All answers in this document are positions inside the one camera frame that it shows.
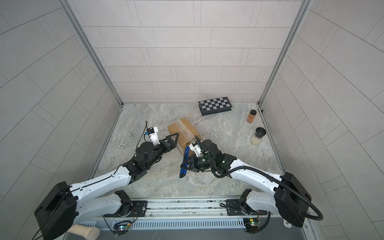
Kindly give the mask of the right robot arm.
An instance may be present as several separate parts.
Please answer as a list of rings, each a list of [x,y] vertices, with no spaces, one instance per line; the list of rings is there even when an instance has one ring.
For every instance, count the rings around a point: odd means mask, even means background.
[[[192,172],[211,172],[218,179],[232,178],[248,183],[269,195],[266,211],[278,211],[288,223],[302,227],[305,219],[312,219],[308,210],[312,198],[295,175],[272,174],[254,168],[235,156],[223,154],[210,140],[194,141],[189,148],[193,154],[183,158],[181,169]]]

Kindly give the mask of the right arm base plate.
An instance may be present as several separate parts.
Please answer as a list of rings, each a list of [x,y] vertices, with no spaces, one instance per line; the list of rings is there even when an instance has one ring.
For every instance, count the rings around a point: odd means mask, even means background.
[[[240,208],[240,201],[235,199],[227,199],[224,203],[220,203],[220,207],[227,210],[228,216],[267,216],[267,211],[253,211],[246,213]]]

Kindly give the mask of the brown cardboard express box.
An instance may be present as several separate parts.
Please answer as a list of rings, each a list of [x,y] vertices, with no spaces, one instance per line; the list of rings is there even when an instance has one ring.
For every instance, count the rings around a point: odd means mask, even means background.
[[[185,148],[195,141],[195,136],[198,136],[201,139],[199,132],[193,127],[193,125],[186,118],[177,120],[173,124],[168,126],[170,135],[178,133],[178,143],[177,149],[183,155]]]

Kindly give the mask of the blue utility knife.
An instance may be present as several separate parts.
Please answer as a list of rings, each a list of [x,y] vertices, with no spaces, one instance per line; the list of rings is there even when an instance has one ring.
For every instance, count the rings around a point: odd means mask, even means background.
[[[184,178],[187,174],[189,152],[190,147],[187,146],[184,152],[183,163],[181,164],[181,170],[179,175],[180,178]]]

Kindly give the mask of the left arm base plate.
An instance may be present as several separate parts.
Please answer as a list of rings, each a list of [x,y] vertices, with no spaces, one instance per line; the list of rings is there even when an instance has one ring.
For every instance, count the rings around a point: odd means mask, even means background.
[[[144,217],[147,210],[147,201],[133,201],[123,203],[118,211],[114,214],[104,215],[106,218],[126,218],[126,217]]]

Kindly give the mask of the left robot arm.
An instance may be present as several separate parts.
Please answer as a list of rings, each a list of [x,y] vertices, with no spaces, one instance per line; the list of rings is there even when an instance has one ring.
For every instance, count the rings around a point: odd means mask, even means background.
[[[41,239],[54,240],[72,226],[101,215],[128,215],[132,202],[120,187],[142,178],[163,154],[177,147],[179,134],[166,136],[156,145],[144,142],[136,154],[116,170],[73,185],[63,181],[56,184],[45,196],[34,215],[39,225]],[[112,190],[117,192],[107,196]]]

